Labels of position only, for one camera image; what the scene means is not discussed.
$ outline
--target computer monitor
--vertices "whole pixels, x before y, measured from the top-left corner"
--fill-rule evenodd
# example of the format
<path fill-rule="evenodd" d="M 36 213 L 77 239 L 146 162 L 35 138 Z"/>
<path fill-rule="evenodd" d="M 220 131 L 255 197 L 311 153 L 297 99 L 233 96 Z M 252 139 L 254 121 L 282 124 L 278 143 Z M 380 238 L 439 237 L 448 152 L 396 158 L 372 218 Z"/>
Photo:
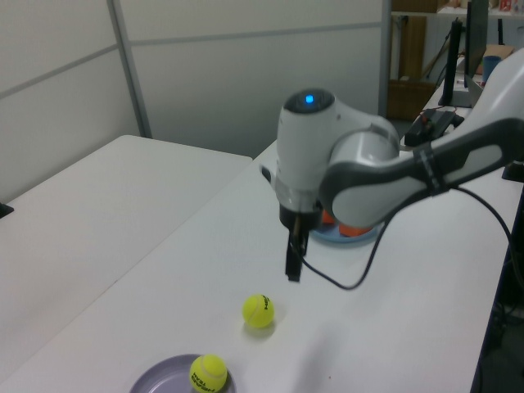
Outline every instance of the computer monitor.
<path fill-rule="evenodd" d="M 477 67 L 481 64 L 482 57 L 486 51 L 488 2 L 489 0 L 474 0 L 468 3 L 464 74 L 470 77 L 473 77 L 477 71 Z M 439 105 L 469 108 L 472 106 L 469 92 L 455 92 L 453 90 L 455 73 L 457 71 L 461 31 L 462 22 L 455 20 L 451 25 L 451 33 L 449 35 L 448 63 L 445 71 L 444 92 L 442 93 L 442 98 L 439 100 Z"/>
<path fill-rule="evenodd" d="M 439 100 L 439 105 L 442 106 L 457 106 L 458 102 L 463 103 L 465 99 L 469 100 L 469 97 L 463 97 L 462 93 L 466 92 L 453 91 L 461 35 L 462 22 L 459 19 L 454 20 L 451 23 L 451 31 L 449 32 L 448 62 L 445 67 L 444 92 Z"/>
<path fill-rule="evenodd" d="M 489 0 L 473 0 L 468 3 L 466 19 L 466 63 L 464 74 L 473 77 L 481 64 L 488 39 Z"/>

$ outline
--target tennis ball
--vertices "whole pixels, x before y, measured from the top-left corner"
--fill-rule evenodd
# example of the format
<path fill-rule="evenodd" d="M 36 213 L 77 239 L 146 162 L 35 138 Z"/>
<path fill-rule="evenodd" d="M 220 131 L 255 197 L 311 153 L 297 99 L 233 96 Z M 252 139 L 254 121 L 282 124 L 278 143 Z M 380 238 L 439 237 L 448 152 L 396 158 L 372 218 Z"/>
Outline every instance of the tennis ball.
<path fill-rule="evenodd" d="M 217 355 L 199 356 L 189 369 L 189 381 L 200 393 L 219 391 L 224 387 L 226 379 L 228 369 Z"/>
<path fill-rule="evenodd" d="M 275 308 L 273 302 L 264 295 L 252 295 L 247 298 L 242 307 L 242 316 L 253 328 L 264 328 L 273 321 Z"/>

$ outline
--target white wall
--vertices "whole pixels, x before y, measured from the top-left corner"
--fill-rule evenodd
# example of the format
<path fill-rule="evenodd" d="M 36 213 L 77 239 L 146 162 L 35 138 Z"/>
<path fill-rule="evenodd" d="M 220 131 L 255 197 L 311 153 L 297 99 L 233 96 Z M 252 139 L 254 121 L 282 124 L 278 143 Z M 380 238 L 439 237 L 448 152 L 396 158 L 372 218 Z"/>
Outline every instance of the white wall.
<path fill-rule="evenodd" d="M 524 18 L 504 19 L 504 43 L 517 48 L 524 47 Z M 499 33 L 497 31 L 497 20 L 489 20 L 488 24 L 488 43 L 499 43 Z"/>
<path fill-rule="evenodd" d="M 255 157 L 312 86 L 378 111 L 382 0 L 119 3 L 154 138 Z"/>
<path fill-rule="evenodd" d="M 303 88 L 377 113 L 388 4 L 0 0 L 0 201 L 139 127 L 257 156 Z"/>
<path fill-rule="evenodd" d="M 105 0 L 0 0 L 0 201 L 138 135 Z"/>

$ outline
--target cardboard box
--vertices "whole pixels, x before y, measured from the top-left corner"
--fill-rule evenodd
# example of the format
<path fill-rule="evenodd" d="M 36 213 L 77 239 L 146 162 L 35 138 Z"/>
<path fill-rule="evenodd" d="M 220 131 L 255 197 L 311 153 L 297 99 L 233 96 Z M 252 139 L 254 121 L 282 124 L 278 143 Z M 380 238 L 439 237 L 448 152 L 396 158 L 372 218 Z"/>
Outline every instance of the cardboard box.
<path fill-rule="evenodd" d="M 437 13 L 449 0 L 391 0 L 392 11 Z"/>
<path fill-rule="evenodd" d="M 486 51 L 484 56 L 500 56 L 502 60 L 515 52 L 515 47 L 510 45 L 492 45 L 488 43 L 486 45 Z"/>

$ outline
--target black cable clamp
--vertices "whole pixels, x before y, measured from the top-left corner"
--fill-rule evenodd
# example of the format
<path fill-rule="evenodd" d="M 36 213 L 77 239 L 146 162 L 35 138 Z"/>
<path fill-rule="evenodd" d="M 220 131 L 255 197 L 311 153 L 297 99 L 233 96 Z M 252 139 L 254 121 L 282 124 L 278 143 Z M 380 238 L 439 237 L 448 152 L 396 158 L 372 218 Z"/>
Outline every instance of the black cable clamp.
<path fill-rule="evenodd" d="M 15 211 L 12 207 L 0 203 L 0 219 Z"/>
<path fill-rule="evenodd" d="M 413 150 L 413 157 L 415 164 L 423 173 L 424 181 L 432 197 L 449 191 L 448 184 L 445 182 L 444 176 L 442 176 L 440 168 L 435 161 L 430 143 L 424 143 Z"/>

